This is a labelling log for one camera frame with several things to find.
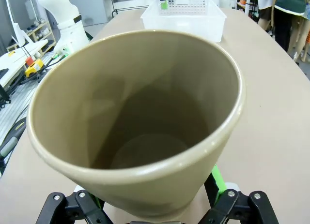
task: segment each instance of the black pants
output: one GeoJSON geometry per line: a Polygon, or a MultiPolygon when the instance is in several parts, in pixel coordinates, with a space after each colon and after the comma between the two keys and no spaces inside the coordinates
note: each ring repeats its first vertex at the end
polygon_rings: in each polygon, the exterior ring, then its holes
{"type": "Polygon", "coordinates": [[[278,9],[274,9],[274,24],[276,42],[285,50],[289,49],[292,18],[294,15],[288,14],[278,9]]]}

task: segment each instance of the beige cup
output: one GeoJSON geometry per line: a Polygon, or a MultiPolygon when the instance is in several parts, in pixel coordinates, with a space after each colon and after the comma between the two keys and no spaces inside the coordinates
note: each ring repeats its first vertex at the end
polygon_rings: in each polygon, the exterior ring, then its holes
{"type": "Polygon", "coordinates": [[[168,220],[208,178],[244,102],[222,48],[146,30],[90,44],[49,72],[27,128],[43,160],[95,196],[168,220]]]}

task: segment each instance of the screw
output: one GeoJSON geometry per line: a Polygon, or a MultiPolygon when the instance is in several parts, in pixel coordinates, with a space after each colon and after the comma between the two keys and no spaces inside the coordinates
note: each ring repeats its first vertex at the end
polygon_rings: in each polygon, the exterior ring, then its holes
{"type": "Polygon", "coordinates": [[[255,199],[260,199],[261,196],[260,196],[259,194],[254,194],[254,198],[255,198],[255,199]]]}
{"type": "Polygon", "coordinates": [[[228,196],[234,196],[234,192],[233,192],[233,191],[229,191],[229,192],[227,193],[227,195],[228,195],[228,196]]]}

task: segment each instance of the white plastic basket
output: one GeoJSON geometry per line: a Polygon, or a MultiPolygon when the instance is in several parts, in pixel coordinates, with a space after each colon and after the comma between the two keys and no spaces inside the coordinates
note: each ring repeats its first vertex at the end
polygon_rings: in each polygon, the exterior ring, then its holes
{"type": "Polygon", "coordinates": [[[141,18],[146,29],[191,33],[212,42],[220,42],[226,16],[212,0],[167,0],[162,9],[159,0],[145,10],[141,18]]]}

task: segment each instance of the cup rim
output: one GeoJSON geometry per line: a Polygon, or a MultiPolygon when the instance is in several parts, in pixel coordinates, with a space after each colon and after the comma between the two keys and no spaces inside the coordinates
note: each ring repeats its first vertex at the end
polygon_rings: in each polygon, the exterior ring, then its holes
{"type": "Polygon", "coordinates": [[[33,126],[33,118],[35,116],[33,104],[37,100],[38,93],[41,90],[42,86],[44,85],[44,82],[52,76],[54,71],[57,70],[60,65],[63,64],[63,62],[60,62],[57,67],[54,67],[53,69],[50,70],[50,72],[43,78],[42,82],[38,85],[38,88],[34,93],[31,103],[29,105],[27,115],[27,130],[28,130],[27,132],[31,140],[31,144],[36,153],[49,166],[58,170],[59,172],[63,173],[69,178],[74,179],[75,177],[78,180],[82,181],[87,180],[93,183],[104,183],[112,185],[112,184],[128,184],[128,183],[143,182],[154,179],[154,177],[163,177],[172,173],[176,173],[182,170],[183,168],[186,168],[189,165],[201,160],[202,158],[205,157],[206,154],[212,152],[219,143],[223,142],[222,139],[230,135],[231,131],[233,130],[234,126],[239,120],[245,105],[246,85],[242,72],[239,69],[239,66],[236,63],[236,61],[226,50],[224,50],[217,44],[188,33],[181,33],[170,30],[138,30],[138,31],[124,32],[121,34],[115,34],[100,39],[98,41],[90,43],[89,45],[87,45],[85,48],[81,49],[78,52],[84,51],[87,48],[92,47],[93,45],[105,41],[106,39],[113,39],[123,35],[154,32],[154,31],[187,35],[189,37],[204,41],[205,43],[215,47],[218,51],[222,52],[223,55],[225,55],[226,58],[231,62],[238,79],[238,95],[235,104],[229,115],[226,117],[226,119],[221,123],[219,127],[215,129],[215,131],[213,131],[209,136],[207,136],[205,139],[203,139],[201,142],[197,143],[193,147],[170,158],[152,164],[146,164],[143,166],[124,168],[124,169],[93,169],[67,163],[54,156],[43,147],[43,145],[40,143],[35,133],[35,129],[33,126]]]}

